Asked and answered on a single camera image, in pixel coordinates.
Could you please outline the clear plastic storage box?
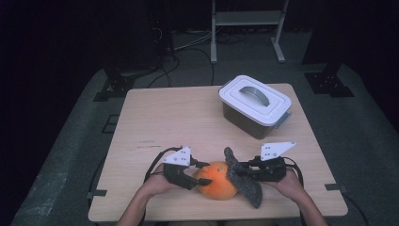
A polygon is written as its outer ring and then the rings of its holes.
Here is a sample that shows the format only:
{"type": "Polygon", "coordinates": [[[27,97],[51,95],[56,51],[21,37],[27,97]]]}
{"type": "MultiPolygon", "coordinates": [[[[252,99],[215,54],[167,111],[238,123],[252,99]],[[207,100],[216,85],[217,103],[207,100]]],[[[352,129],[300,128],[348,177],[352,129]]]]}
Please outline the clear plastic storage box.
{"type": "Polygon", "coordinates": [[[276,123],[272,125],[260,125],[227,104],[223,105],[223,115],[226,120],[256,139],[265,138],[272,130],[278,129],[291,117],[291,113],[285,112],[276,123]]]}

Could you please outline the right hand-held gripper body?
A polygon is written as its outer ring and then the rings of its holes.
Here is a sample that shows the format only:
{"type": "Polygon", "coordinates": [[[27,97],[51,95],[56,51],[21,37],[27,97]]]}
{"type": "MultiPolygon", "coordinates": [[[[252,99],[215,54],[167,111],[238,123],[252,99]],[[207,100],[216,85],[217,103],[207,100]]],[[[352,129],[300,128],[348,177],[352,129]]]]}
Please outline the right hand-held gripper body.
{"type": "Polygon", "coordinates": [[[295,145],[294,141],[264,143],[260,154],[248,161],[251,169],[249,175],[258,182],[280,181],[286,174],[286,164],[282,155],[295,145]]]}

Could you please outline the black stand base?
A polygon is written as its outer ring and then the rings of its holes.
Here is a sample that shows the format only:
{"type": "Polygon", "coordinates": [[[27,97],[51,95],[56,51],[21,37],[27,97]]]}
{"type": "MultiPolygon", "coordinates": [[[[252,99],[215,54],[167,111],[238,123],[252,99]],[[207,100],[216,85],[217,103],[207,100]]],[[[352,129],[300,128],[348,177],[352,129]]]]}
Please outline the black stand base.
{"type": "Polygon", "coordinates": [[[329,94],[333,98],[354,96],[336,74],[305,73],[305,77],[315,94],[329,94]]]}
{"type": "Polygon", "coordinates": [[[94,102],[106,102],[111,98],[124,98],[133,88],[135,79],[120,74],[108,75],[103,88],[94,96],[94,102]]]}

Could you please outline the person's left hand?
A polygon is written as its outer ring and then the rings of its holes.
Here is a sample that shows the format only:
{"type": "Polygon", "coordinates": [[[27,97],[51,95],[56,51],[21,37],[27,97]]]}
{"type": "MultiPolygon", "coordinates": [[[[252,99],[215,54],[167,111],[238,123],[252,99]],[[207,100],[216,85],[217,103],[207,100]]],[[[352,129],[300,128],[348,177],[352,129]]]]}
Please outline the person's left hand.
{"type": "Polygon", "coordinates": [[[178,188],[178,186],[170,183],[166,179],[164,176],[164,165],[160,164],[143,184],[142,188],[148,196],[153,197],[171,189],[178,188]]]}

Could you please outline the orange plush pumpkin toy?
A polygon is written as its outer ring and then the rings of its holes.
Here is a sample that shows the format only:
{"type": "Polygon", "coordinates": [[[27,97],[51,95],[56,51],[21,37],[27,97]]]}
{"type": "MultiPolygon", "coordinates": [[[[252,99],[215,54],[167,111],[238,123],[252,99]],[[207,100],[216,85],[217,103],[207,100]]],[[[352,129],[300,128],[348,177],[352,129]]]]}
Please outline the orange plush pumpkin toy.
{"type": "Polygon", "coordinates": [[[207,186],[197,186],[198,191],[207,198],[225,201],[238,192],[237,188],[229,181],[227,171],[229,166],[226,162],[215,161],[209,166],[203,167],[195,172],[196,179],[208,179],[211,183],[207,186]]]}

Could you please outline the person's right hand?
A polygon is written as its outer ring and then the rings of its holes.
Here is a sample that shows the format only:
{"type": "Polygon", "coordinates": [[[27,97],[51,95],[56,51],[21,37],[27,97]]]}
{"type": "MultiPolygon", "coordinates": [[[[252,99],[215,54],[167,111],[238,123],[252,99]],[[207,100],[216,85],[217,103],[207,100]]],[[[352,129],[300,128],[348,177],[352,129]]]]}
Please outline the person's right hand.
{"type": "Polygon", "coordinates": [[[303,187],[292,169],[286,170],[286,175],[279,182],[265,182],[266,185],[274,187],[281,195],[297,202],[303,187]]]}

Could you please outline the dark tape strip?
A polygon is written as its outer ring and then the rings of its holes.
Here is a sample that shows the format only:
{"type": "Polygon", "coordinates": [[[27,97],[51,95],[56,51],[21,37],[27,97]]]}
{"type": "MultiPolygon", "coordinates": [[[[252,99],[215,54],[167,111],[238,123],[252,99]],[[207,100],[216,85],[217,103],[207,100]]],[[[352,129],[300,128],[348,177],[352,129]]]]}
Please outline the dark tape strip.
{"type": "Polygon", "coordinates": [[[342,193],[347,192],[347,188],[345,186],[340,186],[338,184],[325,184],[325,188],[327,191],[339,190],[342,193]]]}
{"type": "Polygon", "coordinates": [[[106,190],[93,190],[89,191],[87,194],[87,199],[92,200],[94,197],[99,196],[99,197],[105,197],[107,191],[106,190]]]}

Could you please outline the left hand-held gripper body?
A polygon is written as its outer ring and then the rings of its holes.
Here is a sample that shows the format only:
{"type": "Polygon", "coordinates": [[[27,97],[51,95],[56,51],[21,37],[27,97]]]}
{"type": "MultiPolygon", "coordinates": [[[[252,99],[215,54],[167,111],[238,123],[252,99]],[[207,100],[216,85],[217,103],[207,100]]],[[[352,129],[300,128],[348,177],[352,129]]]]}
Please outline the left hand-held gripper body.
{"type": "Polygon", "coordinates": [[[162,163],[164,164],[164,176],[171,184],[191,190],[199,183],[197,179],[184,172],[199,163],[192,156],[189,147],[183,147],[175,153],[164,157],[162,163]]]}

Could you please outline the white metal stand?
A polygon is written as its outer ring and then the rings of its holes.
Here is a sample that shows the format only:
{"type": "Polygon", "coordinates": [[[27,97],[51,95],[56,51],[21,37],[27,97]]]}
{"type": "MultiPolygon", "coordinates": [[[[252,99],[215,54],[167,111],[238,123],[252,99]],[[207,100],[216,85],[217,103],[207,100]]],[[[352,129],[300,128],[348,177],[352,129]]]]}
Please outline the white metal stand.
{"type": "Polygon", "coordinates": [[[251,25],[275,25],[277,31],[271,38],[272,46],[279,63],[285,61],[285,56],[279,45],[279,39],[285,22],[285,17],[290,0],[283,0],[281,10],[263,11],[217,11],[215,0],[212,0],[211,19],[211,43],[210,61],[217,63],[216,29],[222,26],[251,26],[251,25]]]}

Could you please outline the white box lid with handle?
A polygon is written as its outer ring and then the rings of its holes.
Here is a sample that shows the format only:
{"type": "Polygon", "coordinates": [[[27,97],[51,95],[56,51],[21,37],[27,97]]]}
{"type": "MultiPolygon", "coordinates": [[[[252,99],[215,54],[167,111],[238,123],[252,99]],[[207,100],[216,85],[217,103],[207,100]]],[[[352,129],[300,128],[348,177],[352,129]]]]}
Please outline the white box lid with handle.
{"type": "Polygon", "coordinates": [[[288,112],[291,99],[247,75],[238,75],[219,91],[220,100],[261,126],[274,126],[288,112]]]}

